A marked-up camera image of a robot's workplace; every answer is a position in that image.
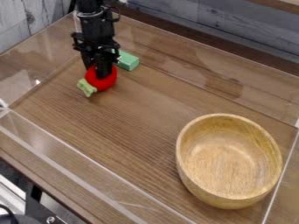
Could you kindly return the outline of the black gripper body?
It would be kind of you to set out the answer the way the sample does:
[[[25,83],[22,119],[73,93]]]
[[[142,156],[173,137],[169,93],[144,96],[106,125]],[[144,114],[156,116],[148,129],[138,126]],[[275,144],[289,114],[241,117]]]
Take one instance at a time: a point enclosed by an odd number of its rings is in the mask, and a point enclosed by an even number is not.
[[[114,26],[112,21],[81,21],[80,30],[70,34],[73,49],[82,59],[94,59],[97,54],[109,53],[112,58],[120,57],[120,44],[113,40]]]

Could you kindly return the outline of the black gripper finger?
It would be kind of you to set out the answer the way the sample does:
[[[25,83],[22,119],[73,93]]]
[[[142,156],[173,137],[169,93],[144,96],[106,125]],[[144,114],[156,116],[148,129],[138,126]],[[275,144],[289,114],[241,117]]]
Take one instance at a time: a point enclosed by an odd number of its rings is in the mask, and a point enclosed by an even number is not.
[[[102,52],[96,54],[96,73],[97,78],[104,79],[112,72],[112,53]]]
[[[94,52],[93,51],[81,51],[80,56],[81,56],[81,60],[82,60],[85,68],[89,68],[93,64]]]

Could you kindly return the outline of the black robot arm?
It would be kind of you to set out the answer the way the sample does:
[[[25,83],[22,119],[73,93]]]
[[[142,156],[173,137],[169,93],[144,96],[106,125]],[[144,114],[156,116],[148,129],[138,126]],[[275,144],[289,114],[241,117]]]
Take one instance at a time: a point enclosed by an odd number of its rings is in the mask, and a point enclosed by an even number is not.
[[[76,6],[80,31],[70,34],[73,49],[80,52],[85,68],[94,67],[96,77],[104,79],[120,57],[120,44],[114,41],[120,14],[113,16],[116,7],[105,0],[76,0]]]

